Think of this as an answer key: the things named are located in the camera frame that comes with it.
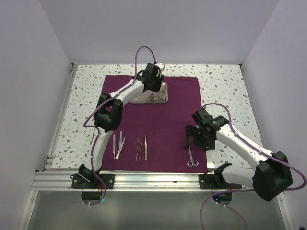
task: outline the wall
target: wall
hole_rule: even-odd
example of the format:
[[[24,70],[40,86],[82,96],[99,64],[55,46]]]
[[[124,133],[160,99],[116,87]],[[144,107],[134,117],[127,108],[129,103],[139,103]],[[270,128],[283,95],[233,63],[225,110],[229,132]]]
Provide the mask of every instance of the wall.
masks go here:
[[[40,0],[71,62],[243,63],[278,0]],[[142,52],[140,61],[151,60]]]
[[[243,65],[264,146],[283,151],[307,175],[307,1],[280,0]],[[295,185],[302,183],[293,173]],[[296,222],[307,227],[307,189],[286,192]]]
[[[2,0],[0,31],[0,223],[15,230],[46,160],[70,63],[38,0]]]

